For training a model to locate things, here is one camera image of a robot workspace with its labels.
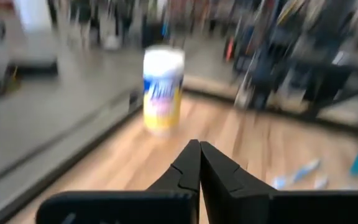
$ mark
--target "disinfecting wipes canister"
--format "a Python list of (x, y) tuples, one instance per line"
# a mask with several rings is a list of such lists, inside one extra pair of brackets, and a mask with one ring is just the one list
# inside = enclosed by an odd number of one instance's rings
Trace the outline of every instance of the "disinfecting wipes canister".
[(144, 123), (157, 134), (178, 126), (185, 53), (169, 46), (146, 50), (143, 63)]

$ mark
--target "wooden floor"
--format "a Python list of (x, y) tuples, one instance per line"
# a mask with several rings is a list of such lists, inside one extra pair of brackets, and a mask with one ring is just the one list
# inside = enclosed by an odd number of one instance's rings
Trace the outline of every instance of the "wooden floor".
[[(9, 223), (34, 223), (40, 203), (64, 190), (146, 189), (168, 168), (190, 139), (209, 141), (268, 184), (275, 176), (289, 174), (312, 159), (320, 158), (323, 160), (321, 168), (290, 189), (313, 188), (314, 179), (321, 175), (328, 175), (328, 189), (348, 185), (358, 188), (358, 179), (348, 176), (357, 154), (358, 139), (186, 96), (182, 101), (180, 129), (172, 137), (159, 138), (149, 134), (139, 115)], [(200, 217), (200, 223), (208, 222), (203, 205)]]

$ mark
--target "white lid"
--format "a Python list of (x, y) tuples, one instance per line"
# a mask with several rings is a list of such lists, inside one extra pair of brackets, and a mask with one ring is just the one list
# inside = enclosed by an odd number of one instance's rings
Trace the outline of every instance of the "white lid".
[(185, 69), (185, 53), (170, 46), (153, 46), (146, 50), (143, 61), (143, 74), (163, 77), (182, 75)]

